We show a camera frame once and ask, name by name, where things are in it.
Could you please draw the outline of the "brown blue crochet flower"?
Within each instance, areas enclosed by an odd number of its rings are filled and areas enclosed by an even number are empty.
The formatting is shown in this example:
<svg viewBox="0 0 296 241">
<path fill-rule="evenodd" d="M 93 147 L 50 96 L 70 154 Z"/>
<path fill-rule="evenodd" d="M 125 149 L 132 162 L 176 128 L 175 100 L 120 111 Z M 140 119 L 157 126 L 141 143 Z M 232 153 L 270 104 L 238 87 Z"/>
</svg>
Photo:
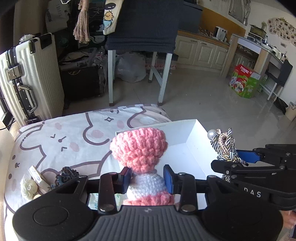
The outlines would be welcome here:
<svg viewBox="0 0 296 241">
<path fill-rule="evenodd" d="M 70 167 L 63 167 L 61 173 L 56 175 L 55 182 L 51 185 L 51 189 L 53 190 L 78 176 L 78 171 L 71 169 Z"/>
</svg>

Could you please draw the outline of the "pink white crochet doll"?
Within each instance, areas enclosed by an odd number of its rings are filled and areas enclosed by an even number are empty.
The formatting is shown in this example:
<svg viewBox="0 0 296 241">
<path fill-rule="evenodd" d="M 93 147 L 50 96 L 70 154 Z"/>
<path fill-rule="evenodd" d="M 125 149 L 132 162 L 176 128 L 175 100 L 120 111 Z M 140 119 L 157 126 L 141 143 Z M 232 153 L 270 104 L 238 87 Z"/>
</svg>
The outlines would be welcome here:
<svg viewBox="0 0 296 241">
<path fill-rule="evenodd" d="M 119 133 L 110 143 L 112 156 L 131 169 L 132 178 L 124 205 L 166 206 L 175 204 L 156 165 L 167 150 L 165 133 L 157 128 L 139 128 Z"/>
</svg>

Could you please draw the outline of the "small white printed box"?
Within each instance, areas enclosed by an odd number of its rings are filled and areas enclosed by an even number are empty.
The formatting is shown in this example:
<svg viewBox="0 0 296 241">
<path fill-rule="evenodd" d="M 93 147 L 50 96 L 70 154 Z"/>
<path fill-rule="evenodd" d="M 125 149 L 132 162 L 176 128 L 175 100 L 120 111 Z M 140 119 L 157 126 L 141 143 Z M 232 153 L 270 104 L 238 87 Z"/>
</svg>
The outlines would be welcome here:
<svg viewBox="0 0 296 241">
<path fill-rule="evenodd" d="M 42 193 L 47 193 L 51 190 L 51 186 L 47 183 L 46 179 L 39 173 L 35 166 L 30 166 L 29 173 Z"/>
</svg>

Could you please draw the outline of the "cream yarn ball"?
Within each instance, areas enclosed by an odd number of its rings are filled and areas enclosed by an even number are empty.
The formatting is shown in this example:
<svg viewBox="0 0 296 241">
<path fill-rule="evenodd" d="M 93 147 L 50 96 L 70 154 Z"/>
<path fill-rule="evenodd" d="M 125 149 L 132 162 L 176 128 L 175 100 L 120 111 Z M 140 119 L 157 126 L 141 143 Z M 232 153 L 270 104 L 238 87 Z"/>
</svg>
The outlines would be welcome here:
<svg viewBox="0 0 296 241">
<path fill-rule="evenodd" d="M 21 195 L 26 200 L 33 200 L 34 196 L 38 192 L 38 186 L 36 182 L 31 179 L 28 174 L 24 174 L 20 181 Z"/>
</svg>

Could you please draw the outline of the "white cardboard box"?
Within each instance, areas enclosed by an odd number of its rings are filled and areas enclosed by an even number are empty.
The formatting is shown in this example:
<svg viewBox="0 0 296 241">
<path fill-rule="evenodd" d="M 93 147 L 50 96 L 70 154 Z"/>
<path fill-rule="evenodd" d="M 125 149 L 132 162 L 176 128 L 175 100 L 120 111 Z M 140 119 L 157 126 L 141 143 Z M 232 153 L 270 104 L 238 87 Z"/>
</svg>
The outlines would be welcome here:
<svg viewBox="0 0 296 241">
<path fill-rule="evenodd" d="M 160 176 L 163 177 L 165 165 L 178 173 L 189 173 L 197 179 L 205 180 L 207 176 L 215 174 L 211 169 L 211 162 L 217 158 L 217 154 L 210 144 L 206 130 L 197 120 L 180 120 L 139 128 L 157 128 L 165 133 L 168 147 L 156 165 Z"/>
</svg>

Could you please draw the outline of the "cartoon print bed sheet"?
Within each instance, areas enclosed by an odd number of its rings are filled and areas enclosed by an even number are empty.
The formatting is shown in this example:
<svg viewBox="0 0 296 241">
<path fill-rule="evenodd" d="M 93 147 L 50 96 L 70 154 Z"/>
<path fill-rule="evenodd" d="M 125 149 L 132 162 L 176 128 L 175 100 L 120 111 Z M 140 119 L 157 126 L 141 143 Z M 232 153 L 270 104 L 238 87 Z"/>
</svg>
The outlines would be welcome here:
<svg viewBox="0 0 296 241">
<path fill-rule="evenodd" d="M 63 167 L 97 178 L 117 172 L 110 142 L 116 132 L 169 122 L 157 105 L 132 105 L 53 118 L 22 127 L 11 152 L 4 189 L 4 211 L 14 213 L 27 203 L 20 182 L 34 166 L 48 184 L 54 184 Z"/>
</svg>

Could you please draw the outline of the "white waste bin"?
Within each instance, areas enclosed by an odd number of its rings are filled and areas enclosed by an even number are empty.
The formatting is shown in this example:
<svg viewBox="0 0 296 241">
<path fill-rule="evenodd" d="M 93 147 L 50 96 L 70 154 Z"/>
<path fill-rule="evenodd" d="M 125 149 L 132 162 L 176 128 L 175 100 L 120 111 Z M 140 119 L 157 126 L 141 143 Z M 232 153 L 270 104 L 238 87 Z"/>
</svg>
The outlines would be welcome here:
<svg viewBox="0 0 296 241">
<path fill-rule="evenodd" d="M 286 109 L 285 116 L 293 121 L 296 117 L 296 105 L 293 102 L 290 102 L 289 106 Z"/>
</svg>

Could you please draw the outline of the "colourful toy carton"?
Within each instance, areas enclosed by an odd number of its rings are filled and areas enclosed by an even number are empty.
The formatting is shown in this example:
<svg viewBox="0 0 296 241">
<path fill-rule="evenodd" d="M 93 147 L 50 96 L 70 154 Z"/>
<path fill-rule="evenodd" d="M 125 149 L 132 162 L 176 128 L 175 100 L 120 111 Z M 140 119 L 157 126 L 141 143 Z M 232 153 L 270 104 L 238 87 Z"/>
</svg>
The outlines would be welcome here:
<svg viewBox="0 0 296 241">
<path fill-rule="evenodd" d="M 234 68 L 229 86 L 238 96 L 250 99 L 255 95 L 262 79 L 263 75 L 239 64 Z"/>
</svg>

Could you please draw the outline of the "black chair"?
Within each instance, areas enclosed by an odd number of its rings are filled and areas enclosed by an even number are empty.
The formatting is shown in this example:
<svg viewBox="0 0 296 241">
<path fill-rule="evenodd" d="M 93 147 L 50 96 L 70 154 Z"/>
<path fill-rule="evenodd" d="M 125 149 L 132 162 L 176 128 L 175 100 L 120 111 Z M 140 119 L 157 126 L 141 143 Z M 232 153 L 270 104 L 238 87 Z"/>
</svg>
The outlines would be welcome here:
<svg viewBox="0 0 296 241">
<path fill-rule="evenodd" d="M 260 84 L 262 90 L 268 94 L 267 101 L 272 97 L 274 97 L 274 99 L 279 97 L 292 69 L 293 66 L 287 59 L 284 60 L 280 68 L 277 68 L 273 63 L 269 63 Z"/>
</svg>

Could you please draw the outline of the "wooden counter desk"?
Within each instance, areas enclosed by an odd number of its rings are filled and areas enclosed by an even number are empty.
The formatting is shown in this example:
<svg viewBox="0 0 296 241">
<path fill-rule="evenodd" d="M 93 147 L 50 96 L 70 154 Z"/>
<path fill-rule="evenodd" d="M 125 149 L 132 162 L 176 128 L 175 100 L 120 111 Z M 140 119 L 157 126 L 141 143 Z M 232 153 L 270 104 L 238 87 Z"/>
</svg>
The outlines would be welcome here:
<svg viewBox="0 0 296 241">
<path fill-rule="evenodd" d="M 230 46 L 228 48 L 227 55 L 220 73 L 221 77 L 226 78 L 228 75 L 228 71 L 238 45 L 241 45 L 258 54 L 258 58 L 254 66 L 254 71 L 258 74 L 262 75 L 267 70 L 269 63 L 281 70 L 283 63 L 278 58 L 276 58 L 276 56 L 270 50 L 244 37 L 232 34 L 230 38 Z"/>
</svg>

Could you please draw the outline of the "black bag on floor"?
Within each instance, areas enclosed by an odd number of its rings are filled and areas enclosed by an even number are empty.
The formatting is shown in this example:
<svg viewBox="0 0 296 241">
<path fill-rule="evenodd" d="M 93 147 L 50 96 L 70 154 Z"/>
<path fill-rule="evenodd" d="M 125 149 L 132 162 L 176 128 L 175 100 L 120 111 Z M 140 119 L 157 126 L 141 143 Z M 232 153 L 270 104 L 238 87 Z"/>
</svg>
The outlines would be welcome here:
<svg viewBox="0 0 296 241">
<path fill-rule="evenodd" d="M 68 53 L 60 62 L 64 109 L 70 104 L 103 96 L 106 90 L 105 49 L 88 48 Z"/>
</svg>

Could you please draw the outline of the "white plastic bag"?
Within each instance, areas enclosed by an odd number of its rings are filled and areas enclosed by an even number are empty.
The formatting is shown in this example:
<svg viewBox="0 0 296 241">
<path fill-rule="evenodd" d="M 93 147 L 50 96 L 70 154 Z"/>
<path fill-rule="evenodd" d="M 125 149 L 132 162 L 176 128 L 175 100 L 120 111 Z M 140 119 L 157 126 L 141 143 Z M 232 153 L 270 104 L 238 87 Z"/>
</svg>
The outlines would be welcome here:
<svg viewBox="0 0 296 241">
<path fill-rule="evenodd" d="M 139 53 L 126 52 L 118 55 L 115 76 L 128 83 L 142 81 L 146 77 L 145 57 Z"/>
</svg>

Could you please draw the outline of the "cream kitchen cabinets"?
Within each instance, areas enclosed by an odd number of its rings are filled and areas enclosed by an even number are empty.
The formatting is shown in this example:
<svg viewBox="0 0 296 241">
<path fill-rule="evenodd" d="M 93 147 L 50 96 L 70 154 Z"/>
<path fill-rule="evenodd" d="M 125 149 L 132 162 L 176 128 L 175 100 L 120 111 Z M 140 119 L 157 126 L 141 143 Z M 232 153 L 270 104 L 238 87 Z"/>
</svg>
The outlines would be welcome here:
<svg viewBox="0 0 296 241">
<path fill-rule="evenodd" d="M 226 63 L 229 44 L 199 34 L 179 31 L 174 53 L 176 67 L 221 73 Z"/>
</svg>

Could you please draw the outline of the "white kitchen appliance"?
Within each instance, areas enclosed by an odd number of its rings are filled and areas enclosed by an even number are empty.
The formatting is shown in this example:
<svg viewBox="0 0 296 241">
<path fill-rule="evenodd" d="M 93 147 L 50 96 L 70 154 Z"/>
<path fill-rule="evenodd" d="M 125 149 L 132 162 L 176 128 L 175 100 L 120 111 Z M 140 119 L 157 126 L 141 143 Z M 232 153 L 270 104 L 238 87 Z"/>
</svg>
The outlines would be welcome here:
<svg viewBox="0 0 296 241">
<path fill-rule="evenodd" d="M 219 41 L 224 41 L 227 35 L 227 30 L 216 26 L 213 32 L 213 38 L 219 40 Z"/>
</svg>

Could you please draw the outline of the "white ribbed suitcase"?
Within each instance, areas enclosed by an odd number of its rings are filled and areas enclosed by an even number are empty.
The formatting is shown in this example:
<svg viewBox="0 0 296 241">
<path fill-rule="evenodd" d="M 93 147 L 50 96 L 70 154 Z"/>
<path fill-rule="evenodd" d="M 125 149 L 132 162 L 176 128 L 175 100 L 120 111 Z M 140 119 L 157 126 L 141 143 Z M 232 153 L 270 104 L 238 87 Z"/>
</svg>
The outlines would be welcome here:
<svg viewBox="0 0 296 241">
<path fill-rule="evenodd" d="M 62 116 L 64 92 L 52 33 L 1 54 L 1 93 L 20 127 Z"/>
</svg>

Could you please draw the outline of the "beige hanging tassel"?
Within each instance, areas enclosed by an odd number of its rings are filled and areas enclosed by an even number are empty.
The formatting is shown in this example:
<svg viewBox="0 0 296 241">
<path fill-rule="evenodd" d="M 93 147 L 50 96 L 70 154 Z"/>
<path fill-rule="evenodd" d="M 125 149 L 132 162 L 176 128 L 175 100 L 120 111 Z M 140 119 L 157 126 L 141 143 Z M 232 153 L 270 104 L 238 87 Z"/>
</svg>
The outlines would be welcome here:
<svg viewBox="0 0 296 241">
<path fill-rule="evenodd" d="M 89 0 L 81 0 L 78 5 L 79 15 L 73 36 L 79 43 L 86 44 L 90 41 L 89 35 Z"/>
</svg>

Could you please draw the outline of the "dark blue table cloth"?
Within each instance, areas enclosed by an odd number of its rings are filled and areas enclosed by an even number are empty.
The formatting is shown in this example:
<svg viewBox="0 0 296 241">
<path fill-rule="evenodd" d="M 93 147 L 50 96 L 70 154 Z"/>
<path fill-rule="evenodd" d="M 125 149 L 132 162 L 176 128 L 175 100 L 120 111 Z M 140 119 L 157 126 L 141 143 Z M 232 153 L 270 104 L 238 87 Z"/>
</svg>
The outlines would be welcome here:
<svg viewBox="0 0 296 241">
<path fill-rule="evenodd" d="M 173 53 L 183 1 L 124 1 L 107 50 Z"/>
</svg>

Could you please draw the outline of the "cartoon canvas tote bag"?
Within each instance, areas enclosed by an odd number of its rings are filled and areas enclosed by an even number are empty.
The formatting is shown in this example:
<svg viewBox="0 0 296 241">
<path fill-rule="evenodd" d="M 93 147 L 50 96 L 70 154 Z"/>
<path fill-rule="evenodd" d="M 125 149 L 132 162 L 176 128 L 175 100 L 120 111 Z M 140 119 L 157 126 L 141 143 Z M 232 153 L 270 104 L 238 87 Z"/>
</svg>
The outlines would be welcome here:
<svg viewBox="0 0 296 241">
<path fill-rule="evenodd" d="M 103 34 L 115 32 L 117 20 L 124 0 L 106 0 L 103 15 Z"/>
</svg>

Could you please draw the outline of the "white metal frame table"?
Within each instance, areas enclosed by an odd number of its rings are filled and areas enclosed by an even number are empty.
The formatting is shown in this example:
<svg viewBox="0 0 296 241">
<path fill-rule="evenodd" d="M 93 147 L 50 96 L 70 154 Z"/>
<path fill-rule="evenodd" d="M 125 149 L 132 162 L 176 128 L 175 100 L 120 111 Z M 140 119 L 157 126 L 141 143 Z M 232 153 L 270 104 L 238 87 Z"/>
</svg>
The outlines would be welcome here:
<svg viewBox="0 0 296 241">
<path fill-rule="evenodd" d="M 166 54 L 163 73 L 160 74 L 156 69 L 157 52 L 152 54 L 152 63 L 149 71 L 149 83 L 156 78 L 160 85 L 158 105 L 163 105 L 168 76 L 171 67 L 172 53 Z M 138 53 L 125 53 L 116 61 L 116 51 L 107 51 L 107 81 L 108 81 L 108 100 L 109 105 L 114 106 L 113 100 L 113 81 L 115 74 L 118 73 L 124 81 L 136 83 L 143 80 L 146 76 L 145 59 Z"/>
</svg>

